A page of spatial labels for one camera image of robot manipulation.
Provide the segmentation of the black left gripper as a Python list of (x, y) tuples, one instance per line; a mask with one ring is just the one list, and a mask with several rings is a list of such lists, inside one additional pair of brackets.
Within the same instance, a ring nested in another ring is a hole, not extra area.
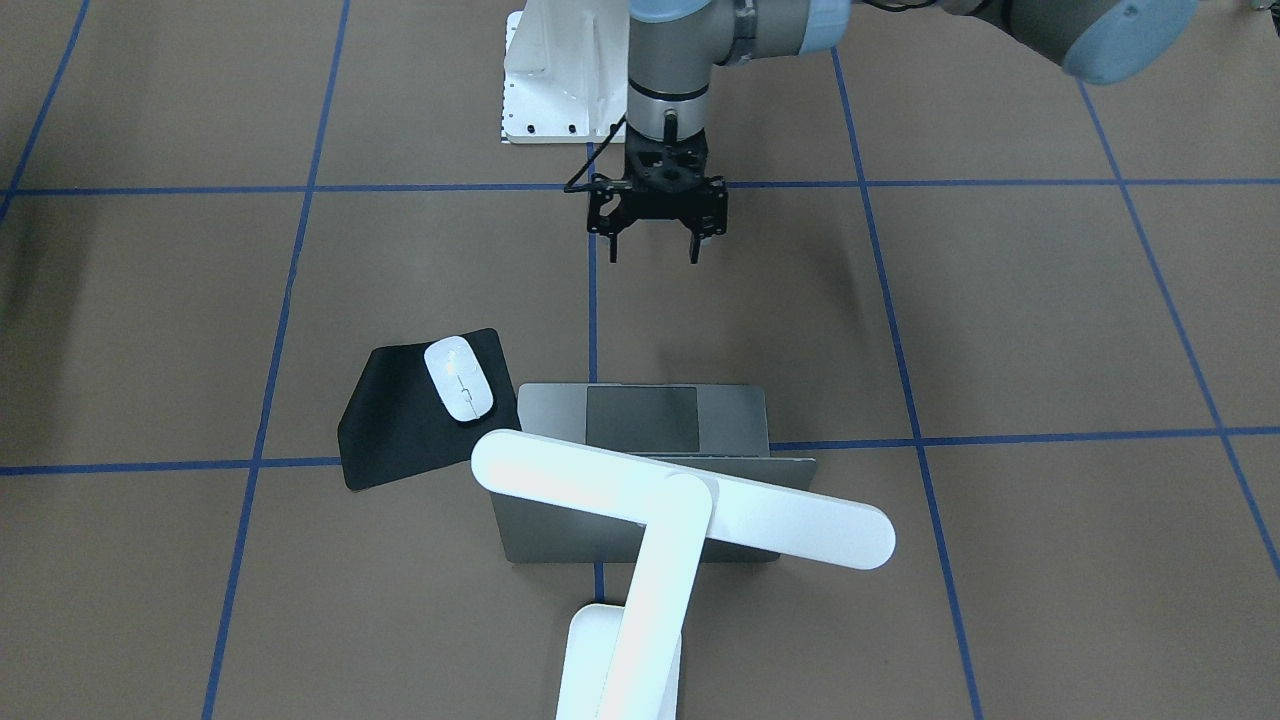
[(586, 183), (588, 231), (608, 238), (609, 264), (620, 259), (620, 237), (639, 220), (680, 222), (690, 231), (689, 261), (699, 264), (705, 238), (728, 229), (730, 192), (721, 176), (707, 174), (704, 135), (675, 143), (627, 135), (623, 176), (600, 173)]

